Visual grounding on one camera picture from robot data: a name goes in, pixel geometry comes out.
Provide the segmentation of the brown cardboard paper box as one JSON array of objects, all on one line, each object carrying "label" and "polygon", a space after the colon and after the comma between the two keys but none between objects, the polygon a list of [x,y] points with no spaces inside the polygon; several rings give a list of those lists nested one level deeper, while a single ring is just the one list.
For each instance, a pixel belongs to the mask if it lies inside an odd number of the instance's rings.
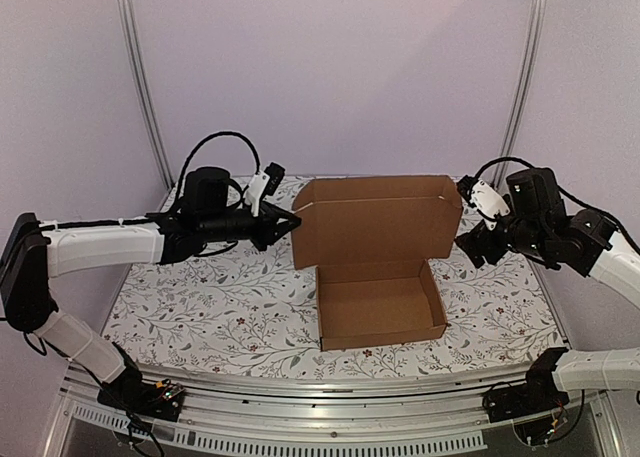
[{"label": "brown cardboard paper box", "polygon": [[430,263],[450,256],[462,215],[446,175],[314,179],[295,197],[296,269],[314,268],[320,347],[437,340],[447,317]]}]

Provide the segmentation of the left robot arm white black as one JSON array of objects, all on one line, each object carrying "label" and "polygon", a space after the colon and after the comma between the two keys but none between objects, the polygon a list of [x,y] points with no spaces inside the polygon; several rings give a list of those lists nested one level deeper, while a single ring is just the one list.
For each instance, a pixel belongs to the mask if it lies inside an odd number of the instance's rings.
[{"label": "left robot arm white black", "polygon": [[248,241],[264,251],[302,223],[266,200],[283,177],[283,168],[272,163],[241,186],[222,168],[201,167],[180,178],[164,212],[65,223],[21,214],[1,256],[5,321],[84,367],[126,410],[141,410],[149,392],[137,365],[121,347],[62,311],[51,295],[50,280],[108,266],[181,263],[209,256],[211,243],[233,249]]}]

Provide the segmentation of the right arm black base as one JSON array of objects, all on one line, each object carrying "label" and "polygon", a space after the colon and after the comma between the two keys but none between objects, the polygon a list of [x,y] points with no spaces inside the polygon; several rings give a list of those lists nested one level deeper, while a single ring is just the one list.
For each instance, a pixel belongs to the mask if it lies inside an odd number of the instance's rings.
[{"label": "right arm black base", "polygon": [[549,348],[529,367],[522,384],[493,386],[487,390],[482,397],[482,407],[489,421],[516,419],[568,404],[568,394],[556,387],[552,377],[557,362],[567,352],[565,347]]}]

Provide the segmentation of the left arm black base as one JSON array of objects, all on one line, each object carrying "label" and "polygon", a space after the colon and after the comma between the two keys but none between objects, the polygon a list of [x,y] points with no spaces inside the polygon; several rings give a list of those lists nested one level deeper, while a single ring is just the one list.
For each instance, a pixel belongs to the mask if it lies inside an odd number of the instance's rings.
[{"label": "left arm black base", "polygon": [[170,422],[177,422],[185,399],[185,387],[166,378],[143,381],[142,372],[126,352],[115,345],[124,371],[112,382],[101,384],[97,401],[105,406]]}]

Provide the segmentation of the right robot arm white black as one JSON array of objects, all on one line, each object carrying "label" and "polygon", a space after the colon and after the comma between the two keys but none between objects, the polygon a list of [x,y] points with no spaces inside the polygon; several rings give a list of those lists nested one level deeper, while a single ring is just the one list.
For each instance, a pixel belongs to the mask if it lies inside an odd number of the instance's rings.
[{"label": "right robot arm white black", "polygon": [[[507,253],[520,254],[550,270],[568,266],[639,303],[639,247],[611,214],[582,203],[574,215],[565,206],[570,194],[547,167],[526,164],[506,179],[508,192],[499,194],[479,174],[457,184],[463,200],[481,217],[456,245],[477,268],[494,265]],[[563,403],[575,390],[636,390],[639,351],[545,350],[514,392],[527,413]]]}]

